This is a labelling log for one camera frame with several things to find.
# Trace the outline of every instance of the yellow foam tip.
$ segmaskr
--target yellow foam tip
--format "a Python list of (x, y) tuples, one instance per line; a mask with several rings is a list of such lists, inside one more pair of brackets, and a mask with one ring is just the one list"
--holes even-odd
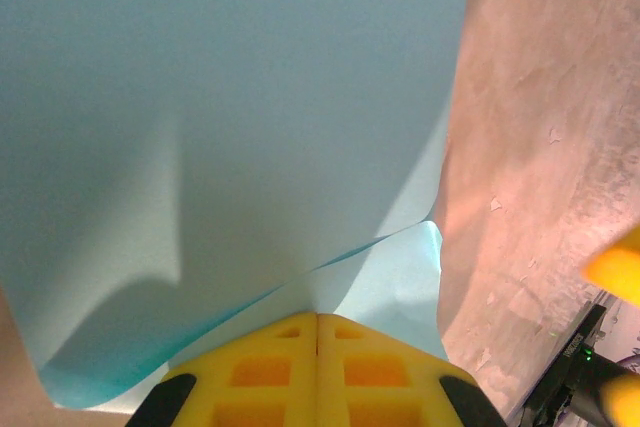
[(609, 382), (602, 390), (604, 408), (616, 427), (640, 425), (640, 379), (625, 375)]
[(588, 264), (584, 276), (640, 307), (640, 225)]

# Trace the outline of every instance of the yellow object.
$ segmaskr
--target yellow object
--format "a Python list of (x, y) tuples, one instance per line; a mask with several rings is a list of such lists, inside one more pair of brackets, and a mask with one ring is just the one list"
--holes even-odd
[(616, 427), (640, 426), (640, 379), (625, 375), (609, 382), (602, 389), (605, 411)]
[(598, 255), (584, 275), (600, 288), (640, 307), (640, 225)]
[(476, 389), (448, 362), (314, 313), (201, 355), (163, 381), (181, 374), (197, 382), (172, 427), (464, 427), (440, 380)]

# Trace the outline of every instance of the black rubber edge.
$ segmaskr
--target black rubber edge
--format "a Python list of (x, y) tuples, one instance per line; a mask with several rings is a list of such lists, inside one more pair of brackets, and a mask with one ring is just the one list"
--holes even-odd
[(480, 387), (450, 375), (440, 377), (440, 385), (464, 427), (507, 427)]
[(156, 385), (125, 427), (171, 427), (194, 385), (192, 374), (176, 375)]

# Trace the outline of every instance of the skin-colored surface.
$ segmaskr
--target skin-colored surface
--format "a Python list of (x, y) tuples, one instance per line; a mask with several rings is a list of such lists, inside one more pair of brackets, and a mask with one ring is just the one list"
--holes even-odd
[(469, 0), (437, 219), (440, 329), (506, 414), (640, 220), (640, 0)]

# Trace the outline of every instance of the stained floor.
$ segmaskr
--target stained floor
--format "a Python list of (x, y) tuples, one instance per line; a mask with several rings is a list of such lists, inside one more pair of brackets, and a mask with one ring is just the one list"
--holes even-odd
[[(437, 207), (445, 346), (507, 413), (640, 221), (640, 0), (468, 1)], [(124, 424), (53, 408), (4, 302), (0, 338), (0, 424)]]

